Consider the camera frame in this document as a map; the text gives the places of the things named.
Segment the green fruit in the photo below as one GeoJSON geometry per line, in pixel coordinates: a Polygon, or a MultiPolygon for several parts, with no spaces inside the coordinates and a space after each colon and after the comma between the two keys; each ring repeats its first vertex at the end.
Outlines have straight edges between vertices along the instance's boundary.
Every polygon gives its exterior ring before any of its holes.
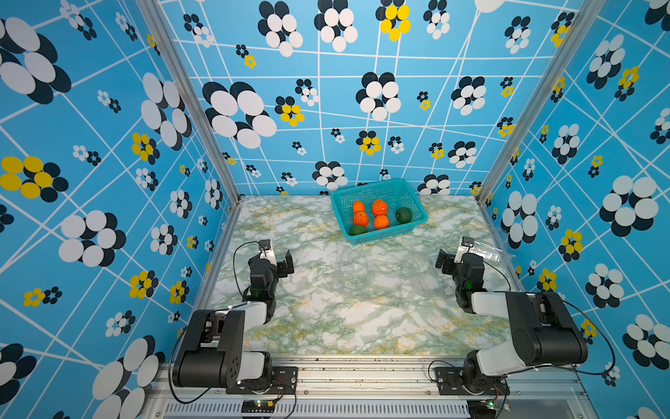
{"type": "Polygon", "coordinates": [[[413,211],[408,207],[400,207],[395,213],[396,221],[399,225],[405,225],[413,221],[413,211]]]}
{"type": "Polygon", "coordinates": [[[362,226],[362,225],[353,225],[348,231],[348,234],[350,236],[359,236],[359,235],[366,234],[366,233],[367,233],[367,228],[365,226],[362,226]]]}

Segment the orange fruit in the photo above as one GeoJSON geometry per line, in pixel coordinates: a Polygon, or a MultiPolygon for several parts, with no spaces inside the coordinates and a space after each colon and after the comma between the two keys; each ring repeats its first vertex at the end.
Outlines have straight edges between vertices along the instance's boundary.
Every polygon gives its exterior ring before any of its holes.
{"type": "Polygon", "coordinates": [[[375,230],[384,230],[390,226],[389,218],[386,215],[378,215],[373,220],[375,230]]]}
{"type": "Polygon", "coordinates": [[[364,228],[368,227],[369,225],[369,218],[366,214],[366,211],[355,212],[352,221],[354,225],[358,225],[364,228]]]}
{"type": "Polygon", "coordinates": [[[381,200],[377,199],[372,204],[372,213],[374,216],[386,215],[388,214],[388,204],[381,200]]]}
{"type": "Polygon", "coordinates": [[[352,205],[352,211],[354,214],[365,212],[366,206],[361,201],[355,201],[352,205]]]}

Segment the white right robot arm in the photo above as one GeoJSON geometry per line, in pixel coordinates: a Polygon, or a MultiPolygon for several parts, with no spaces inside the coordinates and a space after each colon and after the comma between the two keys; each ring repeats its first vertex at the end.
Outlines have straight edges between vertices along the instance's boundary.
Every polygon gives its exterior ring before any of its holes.
{"type": "Polygon", "coordinates": [[[474,350],[462,366],[462,386],[472,394],[500,389],[503,379],[532,368],[583,364],[586,339],[556,293],[489,291],[484,287],[485,258],[476,241],[463,237],[455,254],[439,250],[435,267],[452,277],[455,298],[468,314],[509,321],[511,338],[474,350]]]}

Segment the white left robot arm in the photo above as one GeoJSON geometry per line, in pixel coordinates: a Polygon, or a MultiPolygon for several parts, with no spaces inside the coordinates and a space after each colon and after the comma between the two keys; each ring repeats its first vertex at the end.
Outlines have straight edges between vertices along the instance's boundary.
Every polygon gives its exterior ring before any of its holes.
{"type": "Polygon", "coordinates": [[[275,369],[265,351],[245,351],[245,334],[270,322],[277,305],[277,285],[294,272],[291,253],[277,260],[269,239],[254,243],[258,253],[248,260],[250,285],[242,302],[222,310],[192,315],[170,356],[169,386],[225,389],[228,394],[280,395],[291,379],[275,369]]]}

